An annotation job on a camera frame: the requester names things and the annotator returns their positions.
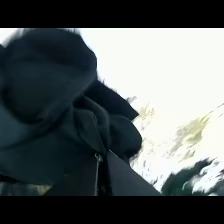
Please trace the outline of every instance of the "sky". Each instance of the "sky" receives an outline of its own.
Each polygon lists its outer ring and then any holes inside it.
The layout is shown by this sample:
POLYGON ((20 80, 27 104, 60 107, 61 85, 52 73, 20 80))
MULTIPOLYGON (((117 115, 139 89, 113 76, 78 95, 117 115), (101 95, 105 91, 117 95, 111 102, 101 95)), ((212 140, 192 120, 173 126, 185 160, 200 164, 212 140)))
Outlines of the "sky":
MULTIPOLYGON (((16 28, 1 28, 0 42, 16 28)), ((224 29, 80 28, 99 75, 123 97, 184 120, 224 102, 224 29)))

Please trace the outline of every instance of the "bright sky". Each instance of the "bright sky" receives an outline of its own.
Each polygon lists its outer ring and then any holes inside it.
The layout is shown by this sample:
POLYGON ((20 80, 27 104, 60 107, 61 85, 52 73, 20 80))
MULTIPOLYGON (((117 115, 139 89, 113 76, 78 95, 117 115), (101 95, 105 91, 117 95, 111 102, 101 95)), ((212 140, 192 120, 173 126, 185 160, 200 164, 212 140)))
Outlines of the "bright sky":
MULTIPOLYGON (((0 41, 16 28, 0 29, 0 41)), ((224 102, 224 29, 84 28, 106 83, 186 119, 224 102)))

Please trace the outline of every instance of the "person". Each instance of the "person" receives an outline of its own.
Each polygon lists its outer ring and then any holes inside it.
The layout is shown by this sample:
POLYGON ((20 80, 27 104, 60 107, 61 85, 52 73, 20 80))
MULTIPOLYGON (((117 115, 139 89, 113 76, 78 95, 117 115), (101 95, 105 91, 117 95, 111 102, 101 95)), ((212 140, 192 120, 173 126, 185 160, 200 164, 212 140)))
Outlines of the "person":
POLYGON ((16 32, 0 47, 0 94, 2 195, 161 195, 129 165, 138 113, 99 81, 75 29, 16 32))

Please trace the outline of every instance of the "white sky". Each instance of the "white sky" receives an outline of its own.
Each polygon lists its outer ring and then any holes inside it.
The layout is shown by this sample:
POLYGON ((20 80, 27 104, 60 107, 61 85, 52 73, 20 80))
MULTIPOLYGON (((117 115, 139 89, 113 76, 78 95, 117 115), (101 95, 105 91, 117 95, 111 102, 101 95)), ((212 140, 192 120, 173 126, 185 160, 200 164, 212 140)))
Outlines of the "white sky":
MULTIPOLYGON (((0 29, 2 42, 16 28, 0 29)), ((224 29, 81 29, 106 83, 154 103, 171 119, 224 102, 224 29)))

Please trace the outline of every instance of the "black jacket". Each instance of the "black jacket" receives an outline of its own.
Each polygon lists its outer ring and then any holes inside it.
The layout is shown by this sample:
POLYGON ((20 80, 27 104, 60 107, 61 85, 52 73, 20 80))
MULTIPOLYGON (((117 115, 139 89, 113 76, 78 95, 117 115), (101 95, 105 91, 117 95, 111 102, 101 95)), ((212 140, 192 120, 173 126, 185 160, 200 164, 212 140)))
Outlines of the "black jacket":
POLYGON ((142 139, 129 103, 97 79, 81 36, 26 30, 0 48, 0 175, 54 185, 96 153, 123 161, 142 139))

